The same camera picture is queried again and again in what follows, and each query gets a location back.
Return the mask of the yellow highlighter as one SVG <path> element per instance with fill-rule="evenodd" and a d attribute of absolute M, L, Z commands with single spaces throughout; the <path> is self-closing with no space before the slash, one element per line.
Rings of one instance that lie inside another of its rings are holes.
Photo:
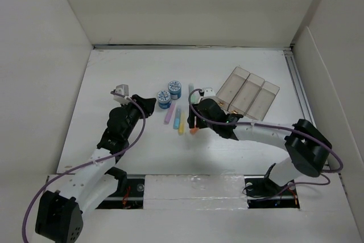
<path fill-rule="evenodd" d="M 178 134 L 179 135 L 183 135 L 184 134 L 184 129 L 185 129 L 185 111 L 181 111 L 180 114 L 180 122 L 179 122 L 179 127 L 178 127 Z"/>

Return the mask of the blue highlighter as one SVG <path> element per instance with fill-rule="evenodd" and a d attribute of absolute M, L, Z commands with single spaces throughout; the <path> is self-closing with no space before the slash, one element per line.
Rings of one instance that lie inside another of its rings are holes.
<path fill-rule="evenodd" d="M 175 111 L 174 121 L 173 121 L 173 129 L 177 130 L 179 128 L 180 118 L 181 118 L 181 109 L 180 109 L 180 107 L 177 107 L 176 111 Z"/>

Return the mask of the blue jar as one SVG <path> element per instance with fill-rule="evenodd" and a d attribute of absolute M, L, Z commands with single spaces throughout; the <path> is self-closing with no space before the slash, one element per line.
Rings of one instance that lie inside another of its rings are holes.
<path fill-rule="evenodd" d="M 181 97 L 181 83 L 177 80 L 168 83 L 168 92 L 172 100 L 178 100 Z"/>
<path fill-rule="evenodd" d="M 167 90 L 160 90 L 157 93 L 157 102 L 161 109 L 168 109 L 171 105 L 171 94 Z"/>

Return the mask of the purple highlighter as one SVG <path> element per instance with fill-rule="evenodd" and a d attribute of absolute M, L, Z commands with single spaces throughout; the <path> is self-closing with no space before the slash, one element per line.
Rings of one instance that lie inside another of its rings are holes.
<path fill-rule="evenodd" d="M 174 109 L 175 109 L 175 106 L 176 106 L 176 104 L 175 104 L 174 102 L 172 102 L 172 103 L 170 104 L 170 106 L 169 106 L 169 108 L 168 108 L 168 111 L 167 111 L 167 114 L 166 114 L 166 116 L 165 116 L 165 118 L 164 118 L 164 124 L 165 124 L 165 125 L 168 125 L 168 124 L 170 123 L 170 120 L 171 120 L 171 118 L 172 118 L 172 115 L 173 115 L 173 111 L 174 111 Z"/>

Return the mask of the green highlighter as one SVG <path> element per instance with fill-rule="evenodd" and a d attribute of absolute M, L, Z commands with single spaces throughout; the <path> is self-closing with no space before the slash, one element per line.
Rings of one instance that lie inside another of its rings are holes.
<path fill-rule="evenodd" d="M 190 83 L 188 85 L 188 89 L 189 89 L 189 94 L 191 95 L 191 97 L 190 97 L 191 103 L 195 104 L 196 103 L 196 94 L 194 92 L 194 89 L 195 89 L 194 84 Z"/>

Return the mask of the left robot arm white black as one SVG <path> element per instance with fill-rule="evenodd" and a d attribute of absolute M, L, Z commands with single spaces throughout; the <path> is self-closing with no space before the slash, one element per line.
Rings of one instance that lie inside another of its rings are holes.
<path fill-rule="evenodd" d="M 129 137 L 139 120 L 145 121 L 155 109 L 155 98 L 113 95 L 121 99 L 112 109 L 106 129 L 89 161 L 68 171 L 71 178 L 56 191 L 40 197 L 35 232 L 54 242 L 75 242 L 84 220 L 108 196 L 126 191 L 127 174 L 116 164 L 132 147 Z"/>

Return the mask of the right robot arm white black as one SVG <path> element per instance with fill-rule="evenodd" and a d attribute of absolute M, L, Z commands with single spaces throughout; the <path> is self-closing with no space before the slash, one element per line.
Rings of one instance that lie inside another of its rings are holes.
<path fill-rule="evenodd" d="M 288 126 L 255 122 L 241 114 L 225 113 L 211 98 L 189 105 L 188 125 L 209 128 L 224 139 L 252 141 L 285 151 L 288 157 L 273 163 L 259 183 L 270 194 L 303 175 L 321 176 L 332 151 L 330 142 L 307 120 Z"/>

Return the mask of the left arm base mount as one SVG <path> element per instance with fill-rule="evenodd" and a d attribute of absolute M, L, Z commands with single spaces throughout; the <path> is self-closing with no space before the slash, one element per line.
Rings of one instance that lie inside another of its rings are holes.
<path fill-rule="evenodd" d="M 118 180 L 117 190 L 109 195 L 97 209 L 142 209 L 145 175 L 130 175 L 116 167 L 107 172 Z"/>

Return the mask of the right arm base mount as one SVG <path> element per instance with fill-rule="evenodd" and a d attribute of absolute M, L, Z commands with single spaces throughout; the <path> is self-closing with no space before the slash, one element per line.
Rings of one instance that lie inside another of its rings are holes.
<path fill-rule="evenodd" d="M 246 177 L 242 193 L 247 197 L 248 209 L 300 208 L 294 181 L 277 186 L 263 177 Z"/>

